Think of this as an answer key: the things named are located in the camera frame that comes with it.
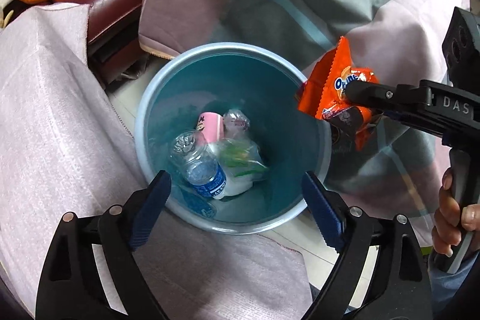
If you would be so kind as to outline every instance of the snack wrapper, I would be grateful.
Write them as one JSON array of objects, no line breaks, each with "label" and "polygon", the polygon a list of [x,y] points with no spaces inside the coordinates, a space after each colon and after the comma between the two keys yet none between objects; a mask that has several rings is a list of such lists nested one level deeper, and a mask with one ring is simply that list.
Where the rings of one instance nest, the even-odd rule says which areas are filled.
[{"label": "snack wrapper", "polygon": [[317,62],[307,82],[297,93],[298,109],[316,119],[328,121],[355,138],[357,150],[360,150],[381,113],[348,102],[344,91],[352,80],[378,83],[369,68],[353,66],[349,41],[341,37],[338,46]]}]

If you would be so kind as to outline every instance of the camera lens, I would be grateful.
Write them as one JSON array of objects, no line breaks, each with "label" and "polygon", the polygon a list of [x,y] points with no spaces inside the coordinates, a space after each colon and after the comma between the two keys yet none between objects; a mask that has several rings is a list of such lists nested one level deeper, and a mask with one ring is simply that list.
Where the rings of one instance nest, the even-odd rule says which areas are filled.
[{"label": "camera lens", "polygon": [[460,44],[465,48],[467,46],[467,35],[465,34],[465,29],[463,26],[460,26],[460,29],[458,29],[458,38],[460,39]]},{"label": "camera lens", "polygon": [[456,63],[460,61],[460,47],[455,39],[452,41],[452,54]]}]

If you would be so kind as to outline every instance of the metal pin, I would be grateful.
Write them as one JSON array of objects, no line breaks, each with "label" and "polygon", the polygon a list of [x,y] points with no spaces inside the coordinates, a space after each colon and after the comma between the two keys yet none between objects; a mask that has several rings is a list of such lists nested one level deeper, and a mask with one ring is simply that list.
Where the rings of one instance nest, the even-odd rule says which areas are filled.
[{"label": "metal pin", "polygon": [[112,216],[116,216],[116,215],[120,214],[121,212],[122,212],[122,207],[120,205],[113,205],[109,210],[109,213]]},{"label": "metal pin", "polygon": [[399,214],[397,216],[397,221],[400,223],[400,224],[406,224],[408,222],[408,219],[402,215],[402,214]]},{"label": "metal pin", "polygon": [[360,217],[363,214],[363,210],[357,206],[352,206],[349,210],[350,214],[355,217]]},{"label": "metal pin", "polygon": [[74,214],[71,211],[65,213],[62,217],[62,220],[66,223],[68,223],[69,221],[71,221],[73,219],[74,219]]}]

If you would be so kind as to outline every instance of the trash can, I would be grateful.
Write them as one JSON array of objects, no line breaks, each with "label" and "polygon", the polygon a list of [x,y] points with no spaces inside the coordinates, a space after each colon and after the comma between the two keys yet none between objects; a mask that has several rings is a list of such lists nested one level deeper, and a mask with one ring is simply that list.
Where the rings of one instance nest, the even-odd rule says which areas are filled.
[{"label": "trash can", "polygon": [[[166,206],[184,221],[232,235],[262,232],[302,212],[301,178],[312,170],[324,180],[331,154],[330,127],[297,110],[295,94],[306,77],[265,49],[215,43],[178,56],[152,79],[137,113],[135,145],[150,182],[160,170],[172,174]],[[176,136],[194,129],[202,112],[240,109],[249,134],[269,166],[267,178],[232,198],[203,198],[179,180],[169,158]]]}]

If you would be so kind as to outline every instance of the blue gripper pad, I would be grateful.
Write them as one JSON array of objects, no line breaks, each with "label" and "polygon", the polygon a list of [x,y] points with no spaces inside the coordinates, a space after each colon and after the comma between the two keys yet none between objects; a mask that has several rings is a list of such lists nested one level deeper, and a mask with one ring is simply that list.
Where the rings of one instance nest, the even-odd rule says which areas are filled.
[{"label": "blue gripper pad", "polygon": [[132,251],[143,246],[148,241],[153,226],[157,222],[160,212],[170,195],[172,181],[167,172],[157,175],[149,185],[150,194],[135,216],[131,228],[131,236],[128,242]]},{"label": "blue gripper pad", "polygon": [[307,172],[302,178],[303,198],[310,209],[315,222],[322,233],[325,243],[339,253],[344,245],[344,223],[338,216],[335,205],[331,205],[323,193],[326,190],[312,172]]}]

